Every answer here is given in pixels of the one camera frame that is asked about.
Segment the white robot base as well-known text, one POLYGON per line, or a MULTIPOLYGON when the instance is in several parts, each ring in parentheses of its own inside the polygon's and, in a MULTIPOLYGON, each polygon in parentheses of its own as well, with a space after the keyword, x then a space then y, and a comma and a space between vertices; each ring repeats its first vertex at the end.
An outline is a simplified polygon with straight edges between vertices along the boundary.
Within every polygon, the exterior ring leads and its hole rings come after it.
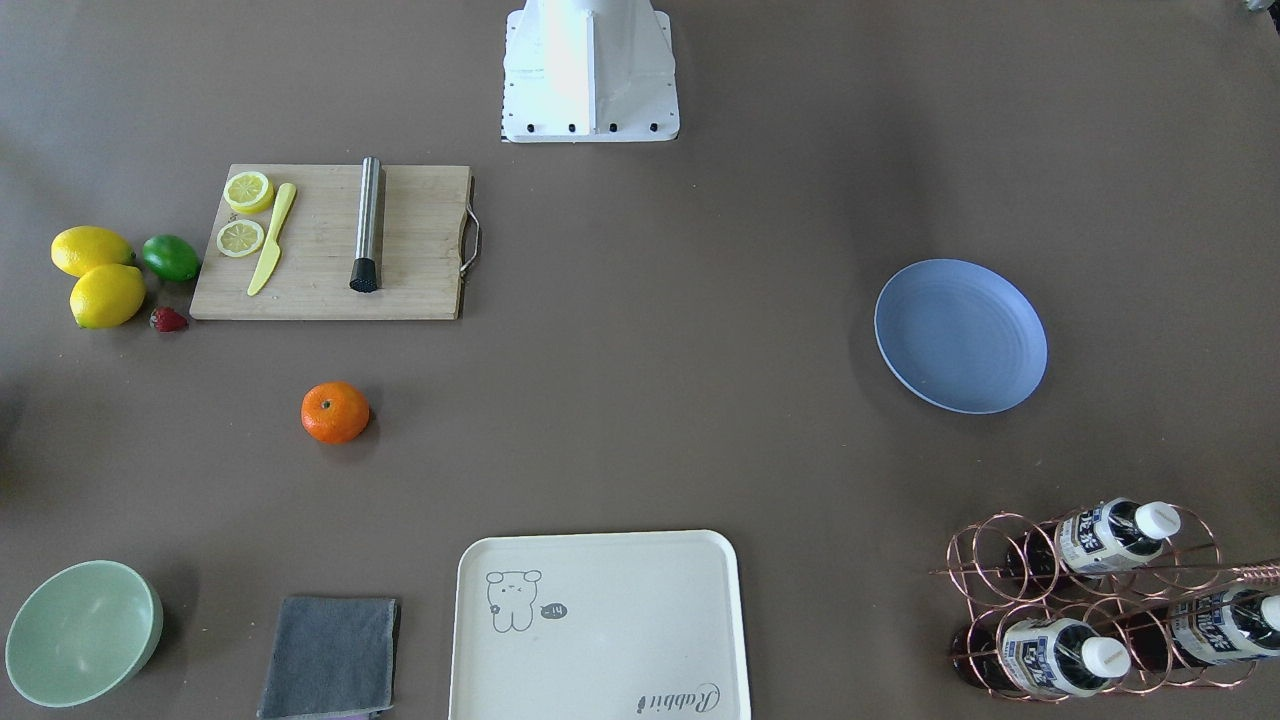
POLYGON ((506 18, 503 69, 506 142, 678 137, 671 18, 649 1, 527 1, 506 18))

